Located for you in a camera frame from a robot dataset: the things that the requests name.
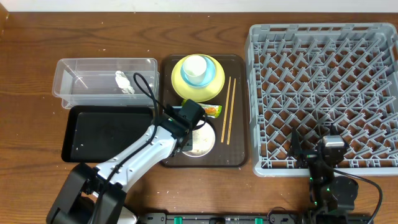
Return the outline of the white bowl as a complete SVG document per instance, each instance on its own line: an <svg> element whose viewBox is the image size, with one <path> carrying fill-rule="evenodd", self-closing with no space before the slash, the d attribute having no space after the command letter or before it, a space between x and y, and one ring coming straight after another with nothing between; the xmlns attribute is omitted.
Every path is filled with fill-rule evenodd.
<svg viewBox="0 0 398 224"><path fill-rule="evenodd" d="M192 135L183 148L183 153L188 157L202 157L213 149L215 141L215 130L206 123L200 129L192 131Z"/></svg>

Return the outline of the green orange snack wrapper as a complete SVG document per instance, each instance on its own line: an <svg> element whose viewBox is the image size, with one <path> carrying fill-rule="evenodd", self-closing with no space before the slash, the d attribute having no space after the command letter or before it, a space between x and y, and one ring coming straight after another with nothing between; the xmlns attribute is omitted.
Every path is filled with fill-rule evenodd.
<svg viewBox="0 0 398 224"><path fill-rule="evenodd" d="M203 112L203 116L206 116L208 118L217 118L221 114L223 108L221 105L197 103L193 100L183 100L181 106L185 106L186 104L200 107L201 111Z"/></svg>

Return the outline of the white tissue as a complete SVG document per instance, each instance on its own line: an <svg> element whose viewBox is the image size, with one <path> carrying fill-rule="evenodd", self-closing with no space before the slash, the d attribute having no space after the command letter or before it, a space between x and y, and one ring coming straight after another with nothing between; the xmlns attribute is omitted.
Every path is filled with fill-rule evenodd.
<svg viewBox="0 0 398 224"><path fill-rule="evenodd" d="M118 87L121 89L121 91L124 94L134 94L134 89L131 86L131 83L127 76L124 74L122 71L116 71L115 72L115 80L118 85Z"/></svg>

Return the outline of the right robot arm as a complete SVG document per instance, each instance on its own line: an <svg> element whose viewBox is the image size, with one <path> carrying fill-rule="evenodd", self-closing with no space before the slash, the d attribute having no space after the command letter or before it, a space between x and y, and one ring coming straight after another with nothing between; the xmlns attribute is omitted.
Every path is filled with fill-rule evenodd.
<svg viewBox="0 0 398 224"><path fill-rule="evenodd" d="M306 223L347 223L347 212L354 210L358 183L345 175L335 176L333 167L344 159L348 143L332 131L318 141L313 149L301 147L299 133L292 129L288 156L296 159L299 168L310 173L310 200L315 208L302 218Z"/></svg>

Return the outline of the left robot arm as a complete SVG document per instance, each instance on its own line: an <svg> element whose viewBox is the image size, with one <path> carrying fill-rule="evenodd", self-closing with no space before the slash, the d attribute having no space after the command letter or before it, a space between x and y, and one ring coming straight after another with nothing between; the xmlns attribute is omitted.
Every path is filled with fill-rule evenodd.
<svg viewBox="0 0 398 224"><path fill-rule="evenodd" d="M151 167L187 141L195 123L167 118L150 126L135 143L112 159L90 167L80 163L69 173L46 217L47 223L134 223L124 208L129 189Z"/></svg>

